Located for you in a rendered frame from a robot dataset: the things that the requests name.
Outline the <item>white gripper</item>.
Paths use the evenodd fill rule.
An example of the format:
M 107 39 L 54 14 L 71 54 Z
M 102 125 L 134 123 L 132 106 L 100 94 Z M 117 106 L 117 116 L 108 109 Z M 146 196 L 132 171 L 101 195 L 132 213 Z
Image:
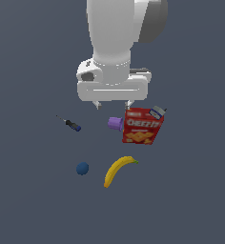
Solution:
M 148 94 L 148 84 L 152 73 L 146 69 L 129 69 L 128 79 L 124 82 L 109 84 L 103 82 L 104 66 L 92 58 L 83 61 L 77 69 L 77 93 L 82 101 L 91 101 L 98 110 L 102 108 L 99 101 L 129 100 L 125 110 L 129 110 L 134 100 L 144 100 Z

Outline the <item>purple cup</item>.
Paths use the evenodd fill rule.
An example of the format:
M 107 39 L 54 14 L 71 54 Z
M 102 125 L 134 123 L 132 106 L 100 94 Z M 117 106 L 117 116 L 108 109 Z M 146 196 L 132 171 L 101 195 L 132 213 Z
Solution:
M 113 130 L 122 131 L 123 118 L 120 117 L 110 117 L 108 121 L 108 127 Z

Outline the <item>red Cheez-It cracker box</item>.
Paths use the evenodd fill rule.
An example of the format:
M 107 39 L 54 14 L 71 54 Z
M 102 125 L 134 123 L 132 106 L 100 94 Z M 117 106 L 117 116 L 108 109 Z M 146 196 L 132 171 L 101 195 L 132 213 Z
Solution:
M 126 110 L 122 142 L 152 145 L 163 121 L 163 115 L 155 118 L 150 114 L 150 109 Z

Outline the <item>small blue and white can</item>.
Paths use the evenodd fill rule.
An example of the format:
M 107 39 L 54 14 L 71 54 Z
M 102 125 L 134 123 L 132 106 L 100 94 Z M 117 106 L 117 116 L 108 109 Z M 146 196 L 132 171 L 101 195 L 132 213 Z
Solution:
M 154 106 L 150 109 L 149 114 L 156 119 L 160 119 L 165 114 L 165 112 L 166 110 L 163 110 L 158 106 Z

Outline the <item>black and blue screwdriver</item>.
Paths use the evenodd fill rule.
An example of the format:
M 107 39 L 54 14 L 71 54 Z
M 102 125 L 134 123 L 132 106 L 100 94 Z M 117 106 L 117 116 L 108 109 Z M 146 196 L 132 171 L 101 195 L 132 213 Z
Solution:
M 70 128 L 72 128 L 73 130 L 79 132 L 81 130 L 81 127 L 78 126 L 77 124 L 71 122 L 70 120 L 65 120 L 63 118 L 61 118 L 60 116 L 56 115 L 58 118 L 60 118 L 61 120 L 63 120 L 65 122 L 66 125 L 68 125 Z

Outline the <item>yellow banana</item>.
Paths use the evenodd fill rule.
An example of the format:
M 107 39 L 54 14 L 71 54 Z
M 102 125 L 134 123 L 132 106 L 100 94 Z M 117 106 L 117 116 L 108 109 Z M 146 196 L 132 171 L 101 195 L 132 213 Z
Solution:
M 123 156 L 116 160 L 111 167 L 108 169 L 105 180 L 104 180 L 104 187 L 108 188 L 111 183 L 113 182 L 113 178 L 115 177 L 116 173 L 125 165 L 135 163 L 137 164 L 138 161 L 133 159 L 131 156 Z

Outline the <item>blue ball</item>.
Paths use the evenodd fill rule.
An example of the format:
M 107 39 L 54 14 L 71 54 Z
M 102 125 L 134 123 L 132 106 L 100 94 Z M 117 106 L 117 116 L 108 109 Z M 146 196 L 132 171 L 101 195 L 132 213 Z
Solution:
M 86 162 L 81 162 L 76 166 L 76 172 L 80 175 L 84 175 L 89 171 L 89 165 Z

